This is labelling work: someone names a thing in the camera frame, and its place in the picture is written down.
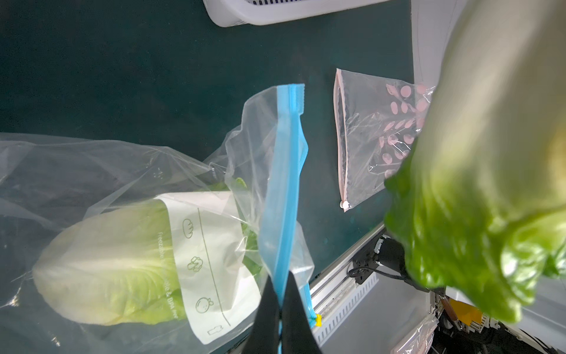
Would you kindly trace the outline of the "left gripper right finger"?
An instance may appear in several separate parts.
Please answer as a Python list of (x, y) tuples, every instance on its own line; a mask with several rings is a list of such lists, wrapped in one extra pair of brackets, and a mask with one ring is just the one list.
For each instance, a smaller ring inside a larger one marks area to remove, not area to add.
[(288, 273), (281, 316), (282, 354), (322, 354), (307, 321), (299, 287), (292, 272)]

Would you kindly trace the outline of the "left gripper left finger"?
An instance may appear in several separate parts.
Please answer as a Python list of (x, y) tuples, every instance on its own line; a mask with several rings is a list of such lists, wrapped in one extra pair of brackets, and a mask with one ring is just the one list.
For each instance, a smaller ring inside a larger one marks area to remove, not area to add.
[(273, 282), (268, 277), (254, 325), (243, 354), (276, 354), (279, 350), (280, 307)]

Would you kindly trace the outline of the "chinese cabbage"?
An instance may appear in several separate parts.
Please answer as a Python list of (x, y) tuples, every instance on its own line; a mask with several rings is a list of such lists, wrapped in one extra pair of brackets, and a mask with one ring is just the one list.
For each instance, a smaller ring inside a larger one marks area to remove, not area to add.
[(421, 286), (516, 323), (565, 275), (565, 3), (469, 1), (424, 126), (385, 183)]
[(87, 325), (188, 321), (207, 338), (259, 305), (256, 235), (223, 183), (85, 219), (41, 253), (32, 278), (62, 317)]

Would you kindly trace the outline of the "clear blue zipper bag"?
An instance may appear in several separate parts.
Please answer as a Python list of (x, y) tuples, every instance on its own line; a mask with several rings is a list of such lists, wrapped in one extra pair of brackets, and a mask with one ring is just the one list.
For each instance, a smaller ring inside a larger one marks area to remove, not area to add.
[(318, 353), (297, 220), (305, 87), (248, 99), (204, 162), (1, 136), (1, 351)]

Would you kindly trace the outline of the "white plastic basket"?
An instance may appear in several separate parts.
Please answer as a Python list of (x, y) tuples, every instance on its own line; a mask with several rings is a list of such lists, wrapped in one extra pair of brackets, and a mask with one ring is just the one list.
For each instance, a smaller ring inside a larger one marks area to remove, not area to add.
[(204, 0), (210, 19), (219, 27), (265, 26), (337, 13), (382, 3), (383, 0), (246, 1)]

